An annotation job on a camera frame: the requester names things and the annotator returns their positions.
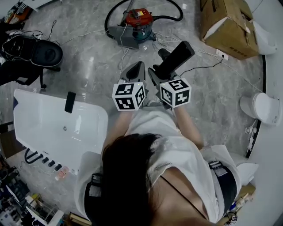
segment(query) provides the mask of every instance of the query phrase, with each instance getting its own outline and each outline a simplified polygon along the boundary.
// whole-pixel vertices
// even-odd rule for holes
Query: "white shirt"
[[[221,161],[224,166],[230,169],[235,177],[238,195],[241,181],[235,163],[224,145],[216,145],[199,151],[194,143],[181,135],[173,118],[173,115],[165,112],[163,107],[145,107],[135,113],[125,135],[134,133],[161,135],[162,137],[153,144],[155,153],[149,161],[148,174],[152,185],[167,168],[178,168],[202,199],[209,221],[216,223],[223,216],[224,200],[218,180],[215,173],[210,170],[208,162]],[[88,173],[84,173],[81,179],[80,172],[78,175],[75,200],[77,208],[85,217],[83,201],[86,184],[90,182],[91,175],[97,170],[98,167],[92,167]]]

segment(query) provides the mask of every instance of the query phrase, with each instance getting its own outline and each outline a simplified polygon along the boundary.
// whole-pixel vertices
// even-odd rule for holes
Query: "toilet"
[[[277,51],[277,43],[274,36],[264,30],[257,22],[253,21],[256,40],[261,55],[273,54]]]
[[[230,153],[230,156],[238,169],[242,186],[248,185],[248,183],[254,178],[258,164],[249,162],[247,158],[236,153]]]
[[[271,98],[265,93],[257,93],[250,98],[242,96],[240,107],[247,115],[265,124],[277,126],[281,122],[280,100]]]

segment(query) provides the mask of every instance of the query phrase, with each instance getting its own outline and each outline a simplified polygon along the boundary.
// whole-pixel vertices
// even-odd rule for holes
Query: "black phone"
[[[75,103],[75,98],[76,98],[76,94],[73,92],[68,92],[67,95],[67,100],[66,100],[66,105],[65,105],[65,111],[68,113],[72,113],[73,112],[73,106]]]

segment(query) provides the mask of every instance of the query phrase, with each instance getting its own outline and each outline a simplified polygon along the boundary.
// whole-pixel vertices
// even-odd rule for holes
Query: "black hose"
[[[109,32],[108,32],[108,22],[109,22],[109,18],[110,18],[110,16],[112,15],[113,11],[114,11],[118,6],[122,5],[123,3],[127,2],[127,1],[129,1],[129,0],[123,0],[123,1],[119,2],[119,3],[116,4],[116,5],[109,11],[109,13],[107,14],[107,17],[106,17],[105,22],[104,22],[104,29],[105,29],[105,32],[106,32],[107,36],[110,37],[110,38],[114,38],[114,36],[111,35],[111,34],[109,34]],[[171,17],[171,16],[153,16],[153,20],[154,20],[154,21],[157,20],[157,19],[170,19],[170,20],[175,20],[175,21],[180,21],[180,20],[182,20],[184,15],[183,15],[183,11],[182,11],[182,9],[180,8],[180,6],[179,6],[176,2],[174,2],[174,1],[172,1],[172,0],[166,0],[166,1],[171,2],[173,5],[175,5],[175,6],[177,7],[177,9],[178,9],[179,12],[180,12],[180,17],[179,17],[179,18],[175,18],[175,17]]]
[[[173,5],[175,5],[177,7],[177,9],[180,12],[180,17],[179,18],[175,18],[175,17],[171,17],[171,16],[153,16],[153,21],[156,21],[157,19],[170,19],[170,20],[175,20],[175,21],[182,20],[184,15],[183,15],[183,11],[180,8],[180,6],[176,2],[174,2],[172,0],[166,0],[166,1],[171,2]]]

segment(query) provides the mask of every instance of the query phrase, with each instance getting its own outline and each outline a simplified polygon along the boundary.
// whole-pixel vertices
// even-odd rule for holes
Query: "white bathtub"
[[[70,114],[65,112],[65,102],[62,98],[16,89],[15,134],[31,151],[54,160],[54,166],[60,163],[77,173],[84,152],[101,153],[108,115],[102,107],[77,101]]]

